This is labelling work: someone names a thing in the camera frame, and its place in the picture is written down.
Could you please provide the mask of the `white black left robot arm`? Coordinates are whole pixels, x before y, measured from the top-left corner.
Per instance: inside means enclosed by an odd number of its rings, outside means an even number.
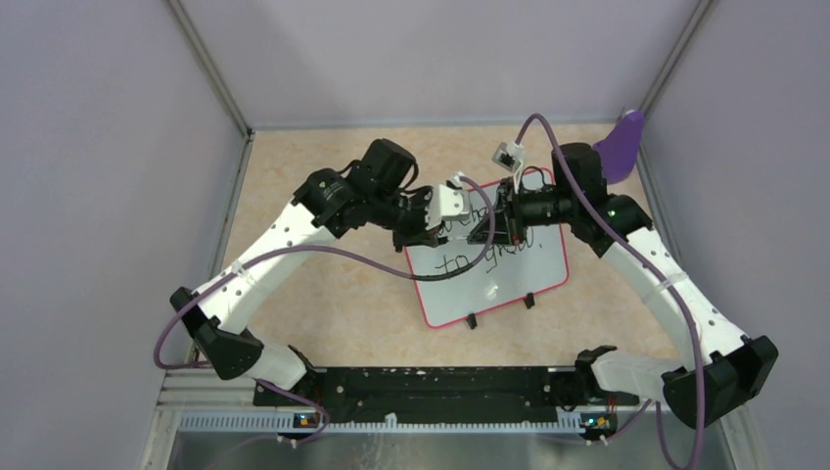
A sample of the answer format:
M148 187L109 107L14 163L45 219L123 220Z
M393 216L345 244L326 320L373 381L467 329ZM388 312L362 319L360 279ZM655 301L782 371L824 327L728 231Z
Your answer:
M364 156L343 169L308 175L265 231L205 284L180 287L169 302L198 351L203 367L219 379L264 379L290 404L313 393L313 378L288 346L265 342L249 324L264 302L313 254L359 262L368 258L335 248L349 231L374 225L393 244L436 245L442 224L467 208L455 185L408 188L418 173L415 157L387 138L372 141Z

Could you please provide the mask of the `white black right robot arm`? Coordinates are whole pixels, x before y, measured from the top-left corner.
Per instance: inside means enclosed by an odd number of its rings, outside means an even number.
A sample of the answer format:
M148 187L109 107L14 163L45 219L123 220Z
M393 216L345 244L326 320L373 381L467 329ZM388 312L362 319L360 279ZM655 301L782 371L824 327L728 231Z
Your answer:
M601 346L575 361L576 395L599 403L612 393L665 405L683 424L709 426L756 397L779 351L766 336L750 337L725 318L674 260L651 218L632 198L609 192L601 155L586 143L562 146L553 180L527 188L525 149L501 144L494 162L510 171L496 189L493 223L468 235L482 244L490 228L497 246L518 246L536 226L567 225L640 297L669 335L676 360Z

